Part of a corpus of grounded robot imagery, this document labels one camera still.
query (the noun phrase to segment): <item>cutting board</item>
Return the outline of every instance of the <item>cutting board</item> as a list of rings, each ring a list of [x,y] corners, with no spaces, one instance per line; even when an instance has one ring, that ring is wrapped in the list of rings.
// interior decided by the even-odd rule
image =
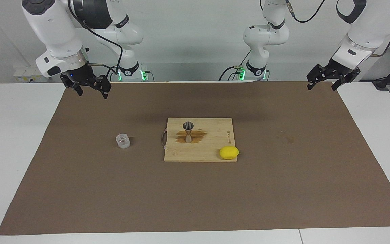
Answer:
[[[183,124],[194,124],[192,142],[186,143]],[[165,162],[237,162],[222,159],[219,150],[235,146],[231,118],[168,118]]]

